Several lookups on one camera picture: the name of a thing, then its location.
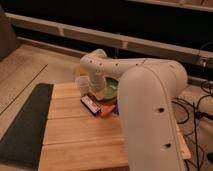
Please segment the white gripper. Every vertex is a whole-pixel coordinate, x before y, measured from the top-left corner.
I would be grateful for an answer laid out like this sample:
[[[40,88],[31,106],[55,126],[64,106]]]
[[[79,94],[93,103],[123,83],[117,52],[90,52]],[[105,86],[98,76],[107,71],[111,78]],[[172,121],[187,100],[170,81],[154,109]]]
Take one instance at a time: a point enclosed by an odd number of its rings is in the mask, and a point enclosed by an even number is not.
[[[87,76],[79,76],[75,83],[82,96],[85,96],[90,92],[95,96],[97,100],[103,100],[106,93],[106,80],[101,74],[90,74]]]

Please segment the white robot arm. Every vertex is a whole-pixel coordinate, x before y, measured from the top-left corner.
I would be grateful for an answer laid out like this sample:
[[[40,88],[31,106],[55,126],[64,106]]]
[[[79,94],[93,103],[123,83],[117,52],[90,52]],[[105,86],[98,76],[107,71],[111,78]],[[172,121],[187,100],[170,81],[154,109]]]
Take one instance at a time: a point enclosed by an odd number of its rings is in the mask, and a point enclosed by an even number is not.
[[[111,59],[104,50],[84,55],[90,88],[101,96],[107,76],[119,80],[117,102],[130,171],[185,171],[172,100],[187,87],[177,61]]]

